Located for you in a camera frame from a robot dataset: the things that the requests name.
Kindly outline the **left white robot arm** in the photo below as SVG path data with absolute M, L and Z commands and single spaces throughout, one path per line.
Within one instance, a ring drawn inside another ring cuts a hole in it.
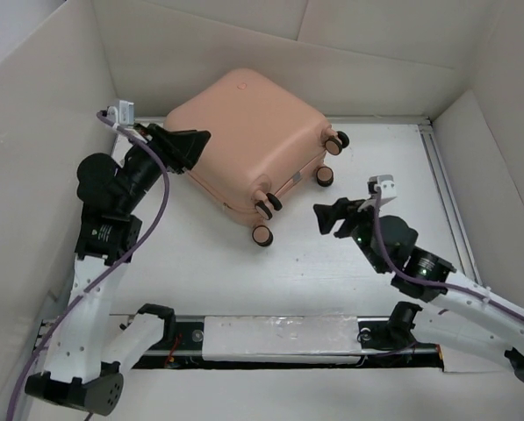
M 51 355 L 41 372 L 30 375 L 25 393 L 47 403 L 108 416 L 116 408 L 126 373 L 152 346 L 176 341 L 173 309 L 146 303 L 111 342 L 105 341 L 110 310 L 120 281 L 136 250 L 160 223 L 169 192 L 146 231 L 134 210 L 157 180 L 182 174 L 198 163 L 211 134 L 168 132 L 161 126 L 123 127 L 132 146 L 118 164 L 94 153 L 78 166 L 77 196 L 83 202 L 75 246 L 74 280 L 68 307 L 42 338 Z

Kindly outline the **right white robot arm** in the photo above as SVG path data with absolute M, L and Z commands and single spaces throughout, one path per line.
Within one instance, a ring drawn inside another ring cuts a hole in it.
M 391 342 L 448 346 L 499 364 L 524 383 L 524 308 L 418 247 L 417 231 L 398 216 L 381 215 L 374 199 L 341 198 L 313 211 L 321 234 L 352 239 L 377 273 L 391 273 L 392 287 L 411 297 L 386 324 Z

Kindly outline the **pink hard-shell suitcase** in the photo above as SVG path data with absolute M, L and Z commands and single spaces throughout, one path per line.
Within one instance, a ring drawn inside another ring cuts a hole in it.
M 235 222 L 251 228 L 253 241 L 270 246 L 267 223 L 299 183 L 334 182 L 326 155 L 349 145 L 345 132 L 308 103 L 252 69 L 230 71 L 172 110 L 170 132 L 211 134 L 189 178 Z

